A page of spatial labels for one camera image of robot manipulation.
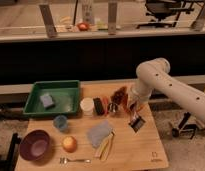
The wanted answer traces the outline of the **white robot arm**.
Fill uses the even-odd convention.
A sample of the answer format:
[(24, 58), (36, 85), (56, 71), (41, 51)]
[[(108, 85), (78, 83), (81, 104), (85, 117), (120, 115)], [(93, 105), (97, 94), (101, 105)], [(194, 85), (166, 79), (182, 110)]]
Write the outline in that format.
[(137, 80), (128, 91), (127, 108), (140, 109), (156, 89), (205, 125), (205, 93), (171, 77), (169, 72), (170, 63), (165, 58), (140, 63)]

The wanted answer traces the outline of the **white orange gripper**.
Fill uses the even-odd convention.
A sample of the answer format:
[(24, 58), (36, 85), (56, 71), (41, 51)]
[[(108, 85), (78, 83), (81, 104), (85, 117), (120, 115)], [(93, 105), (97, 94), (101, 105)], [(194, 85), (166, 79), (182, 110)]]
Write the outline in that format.
[[(143, 108), (143, 104), (136, 95), (128, 95), (127, 107), (130, 109), (129, 115), (132, 115), (136, 111), (140, 111)], [(145, 120), (140, 115), (135, 115), (129, 122), (129, 126), (134, 130), (135, 133), (145, 124)]]

